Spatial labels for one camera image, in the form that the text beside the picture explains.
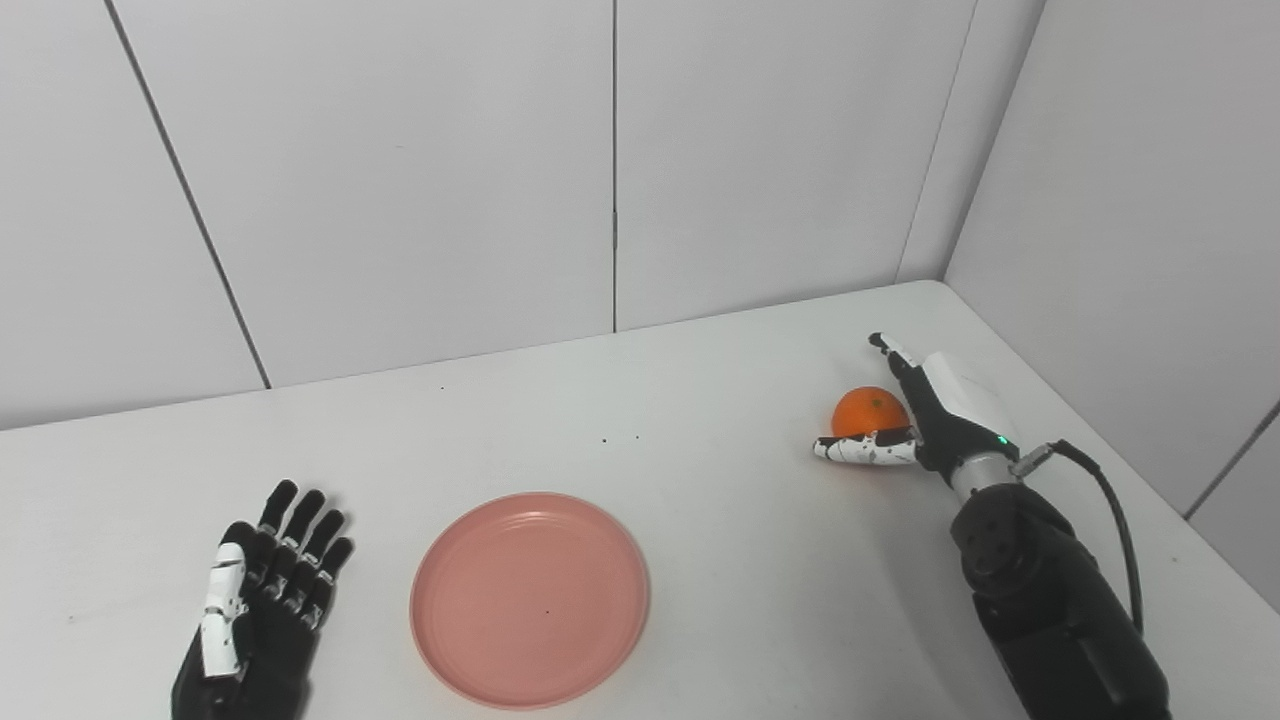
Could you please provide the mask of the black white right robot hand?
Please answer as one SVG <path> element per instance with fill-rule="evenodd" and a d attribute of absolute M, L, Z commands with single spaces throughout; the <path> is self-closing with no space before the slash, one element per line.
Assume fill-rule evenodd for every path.
<path fill-rule="evenodd" d="M 909 419 L 884 429 L 819 437 L 813 445 L 817 457 L 870 466 L 919 465 L 946 480 L 972 457 L 1021 459 L 1004 401 L 957 357 L 934 352 L 918 361 L 881 332 L 869 334 L 868 342 L 900 383 Z"/>

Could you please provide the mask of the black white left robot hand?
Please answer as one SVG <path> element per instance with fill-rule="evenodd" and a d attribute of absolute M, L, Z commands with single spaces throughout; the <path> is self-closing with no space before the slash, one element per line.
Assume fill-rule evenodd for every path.
<path fill-rule="evenodd" d="M 170 693 L 173 719 L 298 719 L 340 569 L 355 543 L 320 489 L 289 479 L 256 523 L 230 524 Z"/>

